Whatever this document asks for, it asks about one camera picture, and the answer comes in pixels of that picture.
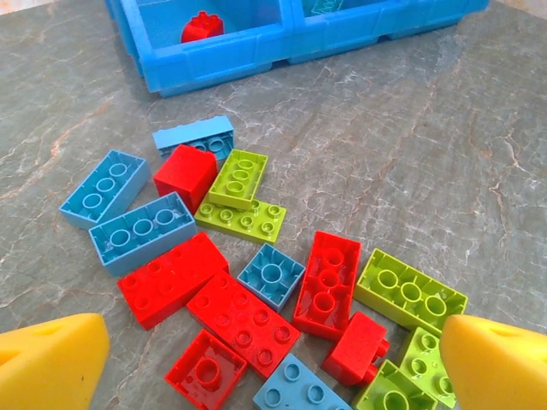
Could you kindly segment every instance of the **gray marble surface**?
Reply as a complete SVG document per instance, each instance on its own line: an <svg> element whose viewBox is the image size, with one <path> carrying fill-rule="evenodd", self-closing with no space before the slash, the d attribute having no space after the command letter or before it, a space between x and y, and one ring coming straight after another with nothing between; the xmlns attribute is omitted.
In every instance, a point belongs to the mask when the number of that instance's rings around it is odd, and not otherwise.
<svg viewBox="0 0 547 410"><path fill-rule="evenodd" d="M469 296L468 313L547 331L547 21L498 3L458 27L280 67L188 95L149 94L101 0L0 18L0 331L104 315L96 409L188 409L163 380L200 326L133 319L87 232L57 208L109 149L160 166L151 133L229 115L270 156L258 191L288 208L277 246L305 262L317 230L381 248ZM133 206L156 197L149 182ZM237 274L258 246L213 233ZM283 311L289 318L295 297ZM389 357L407 332L389 329ZM330 343L294 348L320 368ZM251 408L248 373L226 409Z"/></svg>

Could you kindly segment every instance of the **red duplo brick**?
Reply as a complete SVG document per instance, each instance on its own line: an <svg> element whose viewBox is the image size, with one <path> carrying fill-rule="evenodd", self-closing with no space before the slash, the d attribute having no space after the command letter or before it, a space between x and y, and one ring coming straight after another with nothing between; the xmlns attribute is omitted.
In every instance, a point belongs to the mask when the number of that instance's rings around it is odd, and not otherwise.
<svg viewBox="0 0 547 410"><path fill-rule="evenodd" d="M221 408L247 362L208 331L200 331L165 379L199 409Z"/></svg>
<svg viewBox="0 0 547 410"><path fill-rule="evenodd" d="M118 281L137 321L149 330L183 308L228 262L205 232Z"/></svg>
<svg viewBox="0 0 547 410"><path fill-rule="evenodd" d="M188 43L221 34L224 34L224 21L218 15L208 15L206 12L200 11L186 24L180 36L180 42Z"/></svg>
<svg viewBox="0 0 547 410"><path fill-rule="evenodd" d="M154 175L154 183L159 196L177 192L195 214L216 174L215 154L181 144Z"/></svg>
<svg viewBox="0 0 547 410"><path fill-rule="evenodd" d="M271 376L300 336L285 319L224 272L216 274L187 307L264 378Z"/></svg>
<svg viewBox="0 0 547 410"><path fill-rule="evenodd" d="M361 244L318 231L292 317L300 331L338 340L350 321Z"/></svg>
<svg viewBox="0 0 547 410"><path fill-rule="evenodd" d="M387 330L361 312L356 312L344 334L323 361L321 368L344 386L369 384L378 368L373 362L390 347Z"/></svg>

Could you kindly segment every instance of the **lime green duplo brick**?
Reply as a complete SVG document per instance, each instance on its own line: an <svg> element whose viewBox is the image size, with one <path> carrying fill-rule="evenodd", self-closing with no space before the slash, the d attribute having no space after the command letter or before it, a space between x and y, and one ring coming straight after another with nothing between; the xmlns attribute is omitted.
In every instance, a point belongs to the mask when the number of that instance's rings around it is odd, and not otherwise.
<svg viewBox="0 0 547 410"><path fill-rule="evenodd" d="M437 400L420 389L389 360L351 405L356 410L433 410Z"/></svg>
<svg viewBox="0 0 547 410"><path fill-rule="evenodd" d="M461 314L468 297L379 249L370 256L354 297L397 324L421 326L440 337L444 322Z"/></svg>
<svg viewBox="0 0 547 410"><path fill-rule="evenodd" d="M275 243L287 210L271 203L252 201L249 211L216 205L205 198L194 215L199 226L256 243Z"/></svg>
<svg viewBox="0 0 547 410"><path fill-rule="evenodd" d="M456 396L444 369L438 338L417 327L404 340L397 363L402 373L444 405L453 408Z"/></svg>
<svg viewBox="0 0 547 410"><path fill-rule="evenodd" d="M267 162L266 155L232 149L209 189L209 200L217 205L250 210Z"/></svg>

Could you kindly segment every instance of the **blue 2x2 brick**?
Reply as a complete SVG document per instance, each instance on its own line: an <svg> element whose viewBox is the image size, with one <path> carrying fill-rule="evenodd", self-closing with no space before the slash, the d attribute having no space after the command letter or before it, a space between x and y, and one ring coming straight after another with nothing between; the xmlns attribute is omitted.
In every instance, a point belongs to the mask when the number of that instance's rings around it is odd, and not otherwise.
<svg viewBox="0 0 547 410"><path fill-rule="evenodd" d="M253 397L260 410L351 410L293 354L288 354Z"/></svg>
<svg viewBox="0 0 547 410"><path fill-rule="evenodd" d="M238 281L279 313L303 273L303 265L265 243L238 275Z"/></svg>

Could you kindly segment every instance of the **blue 2x4 brick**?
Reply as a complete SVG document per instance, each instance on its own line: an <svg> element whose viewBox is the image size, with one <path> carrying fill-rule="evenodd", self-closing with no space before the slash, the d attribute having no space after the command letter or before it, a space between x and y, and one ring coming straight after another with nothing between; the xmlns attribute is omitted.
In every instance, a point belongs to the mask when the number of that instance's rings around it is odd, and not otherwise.
<svg viewBox="0 0 547 410"><path fill-rule="evenodd" d="M293 354L288 354L253 397L261 410L351 410Z"/></svg>
<svg viewBox="0 0 547 410"><path fill-rule="evenodd" d="M173 192L89 230L103 266L120 277L196 235L196 221Z"/></svg>
<svg viewBox="0 0 547 410"><path fill-rule="evenodd" d="M265 243L238 275L238 281L279 313L303 273L303 265Z"/></svg>
<svg viewBox="0 0 547 410"><path fill-rule="evenodd" d="M233 148L233 125L225 115L154 132L154 142L165 161L181 145L191 145L225 160Z"/></svg>
<svg viewBox="0 0 547 410"><path fill-rule="evenodd" d="M125 212L149 178L144 158L111 150L59 211L72 225L90 229Z"/></svg>

